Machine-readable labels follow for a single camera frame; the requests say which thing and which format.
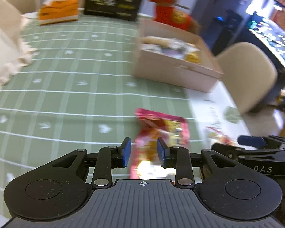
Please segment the green checked tablecloth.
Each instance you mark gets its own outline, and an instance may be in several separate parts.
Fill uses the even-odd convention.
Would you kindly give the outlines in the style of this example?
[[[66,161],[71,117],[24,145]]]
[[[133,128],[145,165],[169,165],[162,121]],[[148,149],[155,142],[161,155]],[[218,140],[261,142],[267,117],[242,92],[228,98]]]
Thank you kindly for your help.
[[[188,121],[192,152],[210,146],[212,129],[230,138],[249,131],[218,82],[209,93],[134,78],[137,24],[82,15],[40,26],[23,39],[34,61],[0,92],[0,215],[9,218],[3,191],[13,178],[77,148],[96,152],[135,139],[138,108]]]

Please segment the pink yellow snack packet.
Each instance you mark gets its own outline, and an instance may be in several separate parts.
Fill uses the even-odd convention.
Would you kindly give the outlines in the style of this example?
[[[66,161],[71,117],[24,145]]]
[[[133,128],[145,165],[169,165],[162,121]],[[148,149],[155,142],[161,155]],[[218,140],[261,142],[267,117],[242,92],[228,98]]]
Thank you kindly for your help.
[[[163,138],[167,146],[188,148],[190,132],[187,121],[179,116],[138,108],[135,111],[141,130],[131,152],[131,179],[171,179],[176,170],[161,167],[156,141]]]

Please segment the black water dispenser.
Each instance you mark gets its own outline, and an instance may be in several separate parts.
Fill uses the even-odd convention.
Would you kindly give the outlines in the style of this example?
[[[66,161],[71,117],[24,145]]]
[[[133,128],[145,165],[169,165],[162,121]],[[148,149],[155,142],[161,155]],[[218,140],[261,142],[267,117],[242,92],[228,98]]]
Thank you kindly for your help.
[[[228,46],[242,21],[243,17],[231,9],[226,11],[225,18],[220,16],[213,18],[206,31],[204,41],[214,56],[217,56]]]

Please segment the rice cracker pack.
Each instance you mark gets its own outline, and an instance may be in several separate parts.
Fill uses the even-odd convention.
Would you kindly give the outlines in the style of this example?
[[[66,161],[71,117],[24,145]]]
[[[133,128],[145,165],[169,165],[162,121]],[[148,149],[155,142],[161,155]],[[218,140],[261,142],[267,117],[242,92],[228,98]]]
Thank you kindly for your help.
[[[197,49],[189,43],[177,39],[170,39],[160,45],[161,53],[170,57],[184,60],[189,53]]]

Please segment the beige chair far left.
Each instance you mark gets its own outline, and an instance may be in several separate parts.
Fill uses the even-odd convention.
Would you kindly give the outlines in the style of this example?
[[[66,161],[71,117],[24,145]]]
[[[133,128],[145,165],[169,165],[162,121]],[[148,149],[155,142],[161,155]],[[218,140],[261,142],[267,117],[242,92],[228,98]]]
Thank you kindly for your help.
[[[21,14],[38,12],[40,0],[6,0],[13,5]]]

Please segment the lit display cabinet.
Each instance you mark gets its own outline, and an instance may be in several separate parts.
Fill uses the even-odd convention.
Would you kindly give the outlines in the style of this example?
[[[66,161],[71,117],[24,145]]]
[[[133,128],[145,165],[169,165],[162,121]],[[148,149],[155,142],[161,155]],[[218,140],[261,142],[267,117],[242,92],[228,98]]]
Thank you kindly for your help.
[[[254,21],[256,25],[249,26],[249,32],[269,49],[285,69],[285,31],[274,21],[263,17],[262,14],[256,15],[261,17],[261,20],[260,22]]]

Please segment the beige chair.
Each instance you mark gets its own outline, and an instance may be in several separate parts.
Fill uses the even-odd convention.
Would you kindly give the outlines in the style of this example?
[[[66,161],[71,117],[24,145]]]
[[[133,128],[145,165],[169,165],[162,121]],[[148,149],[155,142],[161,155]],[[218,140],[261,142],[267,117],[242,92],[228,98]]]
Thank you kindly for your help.
[[[274,86],[278,73],[267,55],[248,42],[235,43],[216,56],[221,81],[240,114],[251,111]]]
[[[38,12],[40,0],[6,0],[13,5],[21,14]]]

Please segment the pink cardboard box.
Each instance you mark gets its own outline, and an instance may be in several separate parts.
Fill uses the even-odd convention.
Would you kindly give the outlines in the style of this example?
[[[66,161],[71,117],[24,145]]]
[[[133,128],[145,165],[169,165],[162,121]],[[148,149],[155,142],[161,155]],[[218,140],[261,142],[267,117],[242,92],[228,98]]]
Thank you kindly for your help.
[[[198,62],[149,51],[144,45],[150,38],[181,40],[197,48]],[[164,82],[207,93],[223,77],[223,70],[200,36],[153,20],[142,19],[138,25],[133,76]]]

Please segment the orange tissue box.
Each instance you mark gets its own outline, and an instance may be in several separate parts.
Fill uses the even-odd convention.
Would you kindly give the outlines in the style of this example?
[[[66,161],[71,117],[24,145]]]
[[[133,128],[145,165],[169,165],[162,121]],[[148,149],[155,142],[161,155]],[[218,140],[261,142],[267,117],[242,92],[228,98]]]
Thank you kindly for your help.
[[[79,0],[45,0],[38,12],[40,25],[77,21]]]

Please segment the red plush horse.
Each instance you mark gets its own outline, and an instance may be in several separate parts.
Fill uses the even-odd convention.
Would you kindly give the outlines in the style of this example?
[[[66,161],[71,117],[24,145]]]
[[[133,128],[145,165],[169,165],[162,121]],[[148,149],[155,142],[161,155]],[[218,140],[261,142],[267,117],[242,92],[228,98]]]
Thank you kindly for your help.
[[[176,8],[177,0],[149,0],[155,4],[154,21],[188,31],[195,35],[200,25],[186,12]]]

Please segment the beige chair right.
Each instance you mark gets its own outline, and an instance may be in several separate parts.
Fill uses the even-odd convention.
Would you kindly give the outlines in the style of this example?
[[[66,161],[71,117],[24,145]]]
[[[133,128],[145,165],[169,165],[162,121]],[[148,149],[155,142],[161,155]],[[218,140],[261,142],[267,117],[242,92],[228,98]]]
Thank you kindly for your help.
[[[274,86],[278,73],[267,55],[248,42],[235,43],[216,56],[221,81],[240,114],[251,111]]]

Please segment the bun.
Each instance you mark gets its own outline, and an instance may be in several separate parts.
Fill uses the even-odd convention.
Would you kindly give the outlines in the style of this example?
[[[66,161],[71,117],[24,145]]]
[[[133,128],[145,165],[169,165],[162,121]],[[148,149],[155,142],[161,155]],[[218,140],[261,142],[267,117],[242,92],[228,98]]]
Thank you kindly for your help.
[[[142,38],[143,44],[152,44],[152,45],[159,45],[161,47],[171,47],[173,42],[172,38],[161,38],[156,36],[146,36]]]

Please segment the yellow sesame bar pack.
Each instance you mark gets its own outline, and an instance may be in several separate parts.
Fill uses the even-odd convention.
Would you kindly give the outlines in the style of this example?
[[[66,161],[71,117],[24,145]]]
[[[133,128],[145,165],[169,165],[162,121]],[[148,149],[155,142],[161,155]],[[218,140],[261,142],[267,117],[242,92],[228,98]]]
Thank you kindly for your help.
[[[201,64],[201,53],[199,51],[192,51],[186,54],[185,61]]]

